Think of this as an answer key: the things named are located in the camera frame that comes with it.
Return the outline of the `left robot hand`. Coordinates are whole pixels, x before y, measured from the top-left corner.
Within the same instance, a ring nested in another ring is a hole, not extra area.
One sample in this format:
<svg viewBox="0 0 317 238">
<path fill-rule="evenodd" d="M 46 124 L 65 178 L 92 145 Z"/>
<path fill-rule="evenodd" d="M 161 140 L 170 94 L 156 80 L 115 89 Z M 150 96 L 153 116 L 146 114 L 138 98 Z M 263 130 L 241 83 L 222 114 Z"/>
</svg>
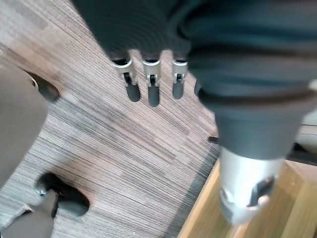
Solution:
<svg viewBox="0 0 317 238">
<path fill-rule="evenodd" d="M 304 116 L 317 106 L 314 0 L 75 0 L 113 61 L 128 50 L 188 63 L 219 135 L 220 202 L 243 224 L 268 202 Z"/>
</svg>

